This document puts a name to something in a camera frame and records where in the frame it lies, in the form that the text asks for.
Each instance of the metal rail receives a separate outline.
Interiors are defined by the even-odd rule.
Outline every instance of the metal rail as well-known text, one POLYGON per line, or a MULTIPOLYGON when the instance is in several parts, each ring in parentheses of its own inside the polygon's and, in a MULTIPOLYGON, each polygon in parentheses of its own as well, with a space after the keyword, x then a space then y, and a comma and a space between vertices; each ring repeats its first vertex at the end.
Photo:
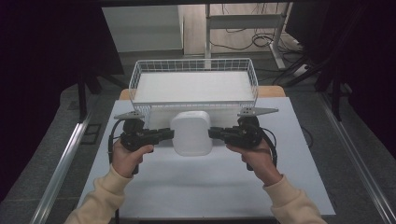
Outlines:
POLYGON ((98 95, 91 95, 90 101, 88 102, 88 115, 87 118, 82 123, 76 125, 66 148, 64 149, 64 154, 62 155, 58 166, 56 167, 52 178, 47 185, 46 191, 38 204, 35 214, 30 220, 30 224, 45 223, 50 214, 50 210, 55 202, 56 196, 61 189, 64 178, 66 177, 67 171, 69 170, 70 164, 76 154, 78 145, 82 139, 82 136, 90 122, 93 108, 95 107, 99 99, 98 95))
POLYGON ((60 0, 67 4, 99 4, 101 7, 142 7, 142 6, 168 6, 168 5, 203 5, 203 4, 241 4, 241 3, 281 3, 290 0, 60 0))
POLYGON ((341 121, 338 121, 337 118, 332 113, 329 105, 329 99, 326 96, 326 93, 321 94, 321 102, 323 107, 326 110, 326 114, 332 123, 335 131, 337 132, 340 140, 346 150, 346 153, 352 164, 355 166, 355 169, 358 175, 363 182, 364 187, 366 187, 370 197, 372 198, 376 209, 378 210, 379 215, 384 220, 384 223, 387 224, 394 224, 396 223, 396 216, 390 207, 389 201, 385 196, 384 192, 382 191, 381 187, 376 183, 373 175, 371 174, 369 168, 363 161, 361 154, 359 153, 358 149, 355 147, 352 139, 349 137, 347 130, 344 128, 344 125, 341 121))

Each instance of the wooden board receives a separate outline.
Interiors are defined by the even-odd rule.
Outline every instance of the wooden board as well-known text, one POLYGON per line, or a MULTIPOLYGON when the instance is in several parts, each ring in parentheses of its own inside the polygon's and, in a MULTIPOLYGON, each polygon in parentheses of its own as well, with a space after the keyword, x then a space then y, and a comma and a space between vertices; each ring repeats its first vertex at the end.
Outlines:
MULTIPOLYGON (((286 97, 286 94, 280 86, 259 86, 259 98, 263 97, 286 97)), ((123 90, 120 94, 120 100, 130 100, 128 89, 123 90)))

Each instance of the person's left hand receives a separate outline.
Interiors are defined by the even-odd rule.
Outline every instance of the person's left hand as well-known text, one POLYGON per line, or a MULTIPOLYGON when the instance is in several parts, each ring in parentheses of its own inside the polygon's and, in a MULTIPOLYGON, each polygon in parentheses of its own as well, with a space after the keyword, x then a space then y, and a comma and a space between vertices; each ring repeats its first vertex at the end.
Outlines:
POLYGON ((117 140, 113 145, 112 165, 114 170, 123 177, 131 178, 136 165, 143 162, 143 155, 152 152, 153 149, 153 145, 147 145, 131 152, 122 146, 120 139, 117 140))

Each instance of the person's right hand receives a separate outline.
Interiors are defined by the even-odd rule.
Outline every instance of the person's right hand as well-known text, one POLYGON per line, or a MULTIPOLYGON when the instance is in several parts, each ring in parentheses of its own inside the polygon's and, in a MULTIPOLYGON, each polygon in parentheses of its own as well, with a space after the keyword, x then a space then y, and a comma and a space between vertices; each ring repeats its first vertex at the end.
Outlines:
POLYGON ((274 185, 282 179, 282 175, 272 162, 271 149, 264 139, 258 146, 251 149, 234 147, 228 144, 226 147, 241 154, 242 161, 247 162, 253 168, 254 174, 265 186, 274 185))

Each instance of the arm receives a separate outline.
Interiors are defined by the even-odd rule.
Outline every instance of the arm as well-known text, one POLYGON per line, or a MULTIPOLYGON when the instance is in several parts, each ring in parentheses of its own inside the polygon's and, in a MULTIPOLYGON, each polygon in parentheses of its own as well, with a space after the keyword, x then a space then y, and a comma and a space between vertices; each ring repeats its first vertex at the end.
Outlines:
POLYGON ((227 148, 240 153, 242 161, 253 168, 273 202, 271 210, 280 223, 326 223, 305 192, 293 187, 276 169, 272 163, 271 150, 264 140, 253 149, 231 145, 227 145, 227 148))
POLYGON ((153 146, 145 146, 130 152, 117 141, 113 147, 110 171, 94 180, 94 191, 87 194, 82 206, 75 209, 65 223, 107 224, 124 201, 123 190, 133 178, 132 171, 143 161, 143 155, 152 149, 153 146))

